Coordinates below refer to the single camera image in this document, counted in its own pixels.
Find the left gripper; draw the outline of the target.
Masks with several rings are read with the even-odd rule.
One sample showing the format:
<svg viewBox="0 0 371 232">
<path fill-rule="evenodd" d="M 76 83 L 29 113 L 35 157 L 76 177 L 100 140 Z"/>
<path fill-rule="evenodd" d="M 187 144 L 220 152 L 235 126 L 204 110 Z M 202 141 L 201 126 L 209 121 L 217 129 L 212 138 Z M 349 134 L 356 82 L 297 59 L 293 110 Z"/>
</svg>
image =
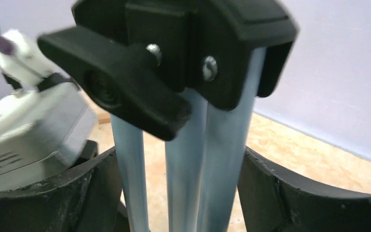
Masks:
<svg viewBox="0 0 371 232">
<path fill-rule="evenodd" d="M 83 150 L 71 168 L 75 168 L 77 166 L 82 166 L 82 168 L 94 168 L 97 165 L 95 160 L 97 155 L 98 143 L 93 140 L 86 140 Z"/>
</svg>

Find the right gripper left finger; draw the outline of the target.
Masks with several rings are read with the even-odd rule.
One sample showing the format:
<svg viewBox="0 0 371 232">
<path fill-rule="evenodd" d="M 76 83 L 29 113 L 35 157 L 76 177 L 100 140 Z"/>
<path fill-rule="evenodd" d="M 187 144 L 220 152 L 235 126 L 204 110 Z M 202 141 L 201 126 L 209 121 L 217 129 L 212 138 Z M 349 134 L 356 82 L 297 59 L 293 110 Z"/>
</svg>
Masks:
<svg viewBox="0 0 371 232">
<path fill-rule="evenodd" d="M 0 232 L 117 232 L 121 181 L 114 149 L 25 188 L 0 192 Z"/>
</svg>

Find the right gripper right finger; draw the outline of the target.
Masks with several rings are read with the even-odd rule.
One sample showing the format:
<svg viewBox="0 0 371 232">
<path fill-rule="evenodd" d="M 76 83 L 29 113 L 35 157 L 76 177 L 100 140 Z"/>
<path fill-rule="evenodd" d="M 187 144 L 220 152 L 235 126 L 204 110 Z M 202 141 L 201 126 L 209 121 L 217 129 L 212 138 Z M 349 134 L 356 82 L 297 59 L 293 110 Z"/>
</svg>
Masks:
<svg viewBox="0 0 371 232">
<path fill-rule="evenodd" d="M 371 194 L 309 179 L 250 148 L 238 193 L 249 232 L 371 232 Z"/>
</svg>

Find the blue music stand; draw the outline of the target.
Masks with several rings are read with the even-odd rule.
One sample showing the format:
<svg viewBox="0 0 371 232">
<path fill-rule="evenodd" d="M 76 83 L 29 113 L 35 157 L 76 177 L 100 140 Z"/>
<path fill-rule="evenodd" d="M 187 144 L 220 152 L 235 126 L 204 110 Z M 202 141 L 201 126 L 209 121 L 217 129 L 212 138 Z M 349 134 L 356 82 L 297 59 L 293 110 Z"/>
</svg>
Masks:
<svg viewBox="0 0 371 232">
<path fill-rule="evenodd" d="M 79 0 L 42 53 L 111 115 L 130 229 L 149 231 L 143 133 L 165 141 L 169 230 L 228 229 L 256 97 L 298 28 L 277 0 Z"/>
</svg>

